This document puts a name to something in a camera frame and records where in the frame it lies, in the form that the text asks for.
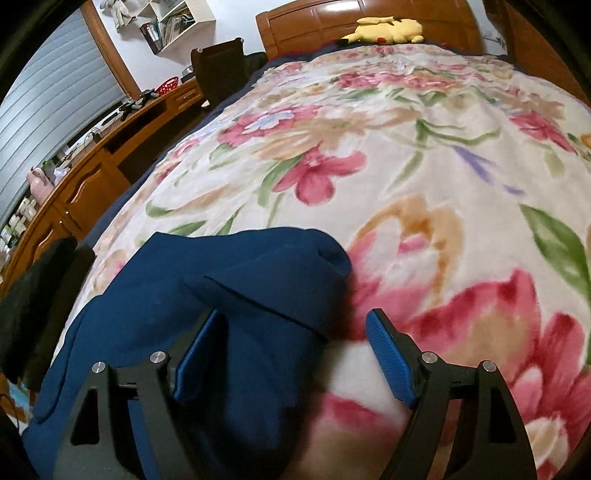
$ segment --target wooden cabinet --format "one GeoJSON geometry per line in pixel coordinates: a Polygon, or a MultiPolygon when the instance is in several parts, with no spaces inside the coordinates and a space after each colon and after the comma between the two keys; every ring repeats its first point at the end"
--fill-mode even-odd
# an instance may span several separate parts
{"type": "Polygon", "coordinates": [[[118,122],[109,134],[81,158],[76,158],[72,169],[56,186],[45,204],[21,237],[6,270],[2,273],[0,299],[14,282],[57,238],[74,236],[83,240],[105,211],[130,186],[121,170],[121,164],[130,155],[159,138],[161,147],[168,146],[172,138],[163,131],[172,120],[191,113],[191,106],[204,101],[195,80],[150,102],[126,121],[118,122]]]}
{"type": "Polygon", "coordinates": [[[58,238],[76,236],[67,221],[61,217],[60,212],[50,205],[42,216],[36,216],[27,229],[21,244],[11,259],[7,276],[18,278],[29,268],[35,260],[58,238]]]}
{"type": "Polygon", "coordinates": [[[129,182],[100,150],[76,172],[58,194],[55,207],[82,240],[111,204],[129,188],[129,182]]]}

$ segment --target cable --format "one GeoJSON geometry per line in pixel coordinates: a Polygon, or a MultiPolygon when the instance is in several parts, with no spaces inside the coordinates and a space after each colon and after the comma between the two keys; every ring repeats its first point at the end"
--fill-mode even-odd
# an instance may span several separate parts
{"type": "Polygon", "coordinates": [[[12,406],[12,412],[14,413],[14,418],[17,421],[17,430],[18,430],[18,433],[21,433],[21,422],[18,420],[17,404],[14,403],[14,400],[12,398],[10,398],[8,395],[6,395],[5,393],[0,393],[0,398],[2,398],[2,397],[6,397],[6,399],[8,400],[8,403],[10,403],[10,405],[12,406]]]}

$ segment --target book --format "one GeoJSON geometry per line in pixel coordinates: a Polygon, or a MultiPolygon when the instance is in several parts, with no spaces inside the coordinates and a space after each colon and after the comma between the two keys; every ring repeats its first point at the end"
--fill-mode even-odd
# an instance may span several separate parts
{"type": "Polygon", "coordinates": [[[164,48],[162,36],[157,23],[148,22],[143,24],[139,29],[154,54],[159,53],[164,48]]]}
{"type": "Polygon", "coordinates": [[[189,13],[170,17],[164,27],[163,44],[166,46],[174,41],[183,31],[195,23],[195,19],[189,13]]]}

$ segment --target floral blanket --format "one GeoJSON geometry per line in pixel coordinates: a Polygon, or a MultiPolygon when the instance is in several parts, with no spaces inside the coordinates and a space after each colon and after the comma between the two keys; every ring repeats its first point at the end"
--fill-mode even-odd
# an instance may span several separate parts
{"type": "MultiPolygon", "coordinates": [[[[582,103],[493,57],[365,46],[286,63],[119,212],[70,321],[156,231],[318,228],[354,268],[283,478],[379,478],[409,414],[365,337],[381,307],[422,350],[499,366],[547,479],[591,419],[590,149],[582,103]]],[[[452,404],[432,479],[456,418],[452,404]]]]}

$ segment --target pikachu plush toy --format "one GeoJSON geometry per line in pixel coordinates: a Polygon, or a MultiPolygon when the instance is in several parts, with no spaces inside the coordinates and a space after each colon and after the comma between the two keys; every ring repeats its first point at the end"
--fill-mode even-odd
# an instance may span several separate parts
{"type": "Polygon", "coordinates": [[[391,45],[393,43],[420,43],[423,40],[423,26],[416,20],[394,17],[366,17],[357,20],[359,26],[351,35],[339,40],[339,45],[355,41],[366,41],[391,45]]]}

